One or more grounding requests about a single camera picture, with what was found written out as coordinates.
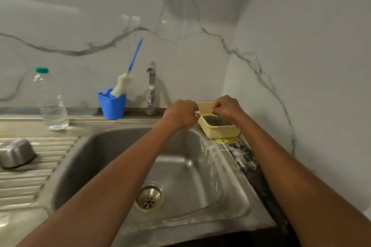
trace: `chrome faucet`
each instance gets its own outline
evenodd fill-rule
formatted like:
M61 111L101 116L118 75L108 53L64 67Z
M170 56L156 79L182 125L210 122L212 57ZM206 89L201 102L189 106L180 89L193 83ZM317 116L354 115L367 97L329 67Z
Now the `chrome faucet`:
M150 96L147 101L147 113L155 114L156 106L155 102L155 87L156 87L156 63L151 62L147 68L147 72L150 74Z

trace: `cream plastic basket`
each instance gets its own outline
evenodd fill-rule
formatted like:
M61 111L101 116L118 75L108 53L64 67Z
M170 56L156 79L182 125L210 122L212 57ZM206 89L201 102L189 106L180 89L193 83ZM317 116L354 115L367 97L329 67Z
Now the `cream plastic basket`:
M206 136L210 139L221 139L221 138L233 138L240 134L239 128L236 126L211 126L209 125L204 116L213 115L211 107L212 102L199 102L198 108L200 109L201 117L198 120L202 130L204 130Z

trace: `clear plastic bottle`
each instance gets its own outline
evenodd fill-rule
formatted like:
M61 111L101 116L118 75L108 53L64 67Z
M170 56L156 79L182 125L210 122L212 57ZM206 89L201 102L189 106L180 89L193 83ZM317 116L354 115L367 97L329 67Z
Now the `clear plastic bottle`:
M56 131L68 126L67 110L53 76L47 67L36 68L35 84L38 107L49 130Z

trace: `white marble tile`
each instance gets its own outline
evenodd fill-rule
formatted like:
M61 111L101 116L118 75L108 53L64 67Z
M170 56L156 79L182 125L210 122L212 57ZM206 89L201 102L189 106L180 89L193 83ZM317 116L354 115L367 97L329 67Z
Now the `white marble tile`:
M146 105L149 62L160 101L219 96L241 0L0 0L1 106L33 106L32 69L46 65L67 106L97 107L144 38L128 106Z
M371 203L370 11L370 0L244 0L223 88L362 212Z

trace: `blue plastic holder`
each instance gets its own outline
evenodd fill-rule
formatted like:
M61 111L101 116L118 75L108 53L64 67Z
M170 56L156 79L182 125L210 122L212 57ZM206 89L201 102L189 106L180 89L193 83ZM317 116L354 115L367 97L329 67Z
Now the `blue plastic holder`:
M110 96L112 90L113 88L109 89L106 94L98 93L98 98L103 116L109 120L117 120L122 118L125 113L126 95L113 99Z

